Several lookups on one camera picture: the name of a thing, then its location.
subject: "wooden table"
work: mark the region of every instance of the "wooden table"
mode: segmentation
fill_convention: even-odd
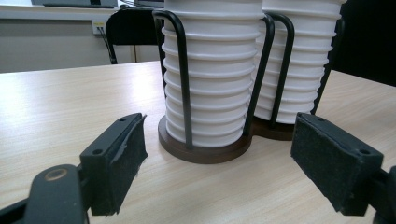
[[[332,72],[317,115],[396,165],[396,89]],[[158,140],[165,113],[158,62],[0,74],[0,207],[28,196],[34,176],[79,164],[78,155],[113,121],[141,112],[149,157],[118,216],[91,223],[371,223],[334,212],[290,157],[291,142],[253,137],[241,157],[201,165]]]

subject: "dark brown base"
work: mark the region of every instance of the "dark brown base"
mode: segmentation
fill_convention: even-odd
[[[291,141],[293,138],[294,124],[277,123],[275,128],[270,128],[268,120],[254,117],[251,123],[251,134],[264,138],[280,141]]]
[[[166,117],[163,116],[158,125],[158,135],[161,145],[173,156],[200,164],[215,164],[231,161],[244,154],[251,143],[251,136],[242,136],[236,142],[226,147],[194,147],[187,149],[186,144],[177,141],[166,131]]]

